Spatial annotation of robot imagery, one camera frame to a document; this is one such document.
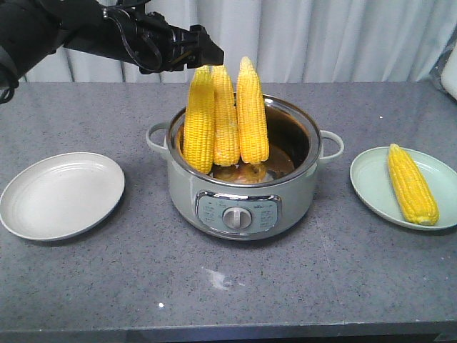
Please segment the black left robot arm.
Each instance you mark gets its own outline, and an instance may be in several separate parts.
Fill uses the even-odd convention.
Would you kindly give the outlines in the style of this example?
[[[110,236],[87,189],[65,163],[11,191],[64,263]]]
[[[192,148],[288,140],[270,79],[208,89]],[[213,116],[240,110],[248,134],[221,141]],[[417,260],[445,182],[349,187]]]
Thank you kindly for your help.
[[[60,47],[134,64],[142,74],[224,62],[206,29],[182,29],[145,11],[145,1],[2,1],[1,88],[19,80]]]

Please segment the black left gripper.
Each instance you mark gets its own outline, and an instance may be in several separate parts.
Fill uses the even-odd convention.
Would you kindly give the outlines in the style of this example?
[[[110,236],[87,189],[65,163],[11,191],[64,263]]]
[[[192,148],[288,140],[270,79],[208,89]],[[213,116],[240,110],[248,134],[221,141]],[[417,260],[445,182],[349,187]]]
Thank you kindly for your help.
[[[146,12],[143,6],[107,6],[103,19],[119,33],[121,48],[142,74],[182,71],[224,63],[224,51],[217,46],[200,24],[190,25],[188,32],[169,25],[165,17]]]

